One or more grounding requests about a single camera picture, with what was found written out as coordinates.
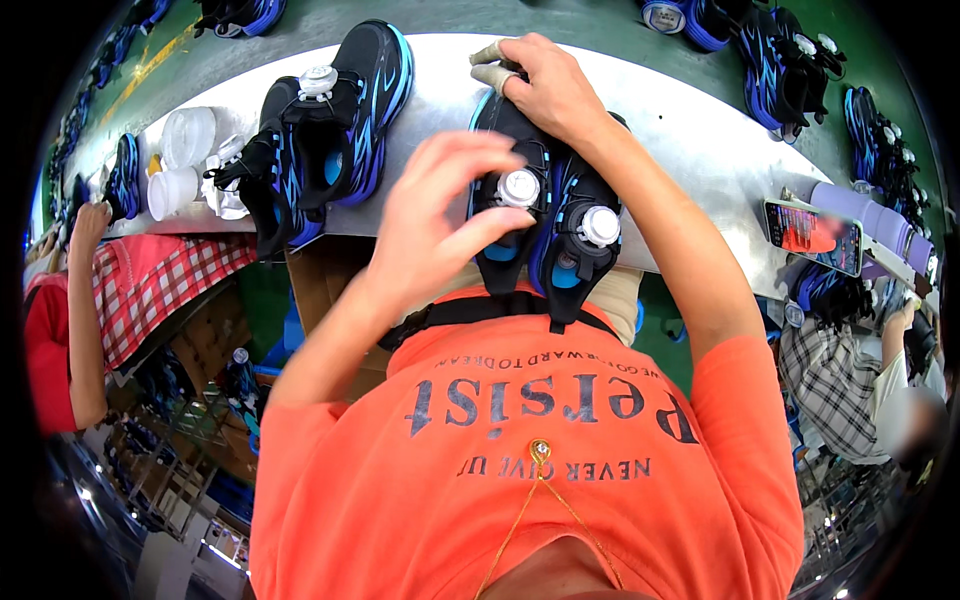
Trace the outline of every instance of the black strap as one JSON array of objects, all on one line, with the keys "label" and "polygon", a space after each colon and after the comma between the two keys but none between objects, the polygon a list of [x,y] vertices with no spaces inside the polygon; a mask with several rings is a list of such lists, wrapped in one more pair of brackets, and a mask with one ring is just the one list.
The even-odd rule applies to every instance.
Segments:
[{"label": "black strap", "polygon": [[[545,315],[549,313],[546,298],[530,292],[513,292],[504,296],[480,296],[460,298],[439,304],[427,304],[408,316],[403,323],[387,332],[378,345],[390,352],[396,350],[410,336],[436,325],[477,323],[487,319],[514,317],[517,315]],[[598,317],[581,309],[577,321],[606,331],[613,337],[616,333]],[[564,333],[563,324],[550,324],[551,333]]]}]

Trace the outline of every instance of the neck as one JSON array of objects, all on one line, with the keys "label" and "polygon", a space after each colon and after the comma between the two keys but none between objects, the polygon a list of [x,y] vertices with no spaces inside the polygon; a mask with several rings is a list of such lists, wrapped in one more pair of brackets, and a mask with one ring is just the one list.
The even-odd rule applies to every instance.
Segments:
[{"label": "neck", "polygon": [[556,600],[571,594],[615,589],[593,550],[570,536],[527,557],[493,582],[482,600]]}]

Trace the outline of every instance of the orange t-shirt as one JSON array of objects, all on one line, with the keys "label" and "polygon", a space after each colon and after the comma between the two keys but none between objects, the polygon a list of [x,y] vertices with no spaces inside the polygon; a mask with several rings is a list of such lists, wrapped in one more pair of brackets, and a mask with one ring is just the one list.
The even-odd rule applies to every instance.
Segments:
[{"label": "orange t-shirt", "polygon": [[[717,346],[696,365],[687,403],[609,333],[576,323],[555,335],[548,324],[432,327],[349,407],[268,405],[257,598],[472,598],[533,485],[536,438],[551,447],[544,475],[627,589],[785,597],[804,523],[770,349],[747,337]],[[490,583],[567,535],[594,548],[538,486]]]}]

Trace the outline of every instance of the checkered apron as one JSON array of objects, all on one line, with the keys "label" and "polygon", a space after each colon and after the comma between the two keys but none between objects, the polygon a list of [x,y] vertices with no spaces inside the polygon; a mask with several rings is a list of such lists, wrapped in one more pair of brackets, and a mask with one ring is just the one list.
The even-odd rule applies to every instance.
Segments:
[{"label": "checkered apron", "polygon": [[254,260],[252,238],[247,235],[185,239],[179,250],[133,281],[126,249],[119,244],[101,246],[93,257],[93,297],[105,368],[115,370],[175,310]]},{"label": "checkered apron", "polygon": [[859,464],[886,453],[871,419],[881,363],[861,352],[848,325],[839,334],[807,317],[780,337],[780,375],[830,450]]}]

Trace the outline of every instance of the gold necklace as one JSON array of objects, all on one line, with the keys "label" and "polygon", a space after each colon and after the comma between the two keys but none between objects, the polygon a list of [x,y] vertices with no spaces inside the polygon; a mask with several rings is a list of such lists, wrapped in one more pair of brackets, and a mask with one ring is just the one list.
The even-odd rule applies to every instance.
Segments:
[{"label": "gold necklace", "polygon": [[507,543],[510,542],[510,538],[513,536],[516,527],[520,523],[520,519],[523,517],[523,512],[527,510],[527,506],[530,505],[530,500],[534,497],[534,492],[537,491],[537,486],[542,483],[548,490],[550,490],[553,495],[560,500],[560,503],[564,505],[573,518],[576,519],[580,526],[584,528],[584,531],[587,532],[587,535],[590,536],[590,539],[593,540],[593,545],[597,547],[597,550],[600,551],[600,554],[603,555],[607,565],[610,566],[613,575],[616,577],[616,586],[618,589],[623,589],[623,580],[620,578],[620,572],[616,570],[616,567],[613,566],[613,561],[610,560],[610,555],[607,554],[607,551],[604,550],[603,544],[600,543],[600,540],[594,536],[587,524],[584,523],[584,520],[577,515],[577,512],[573,510],[573,507],[567,503],[566,500],[556,491],[553,486],[550,485],[550,482],[543,478],[543,465],[546,463],[546,459],[550,457],[550,442],[544,439],[536,439],[530,442],[530,456],[533,457],[534,463],[537,464],[537,476],[534,478],[534,485],[530,488],[530,492],[527,494],[527,499],[523,501],[523,506],[520,507],[520,514],[516,516],[514,524],[510,526],[510,531],[507,532],[507,537],[504,539],[503,543],[500,544],[500,549],[496,551],[496,556],[493,557],[493,564],[490,565],[490,570],[487,571],[487,576],[483,578],[483,583],[480,584],[480,589],[477,590],[473,600],[479,600],[480,594],[483,593],[484,588],[487,587],[487,582],[490,580],[491,575],[493,575],[493,570],[496,569],[496,564],[500,562],[500,556],[503,555],[503,551],[507,548]]}]

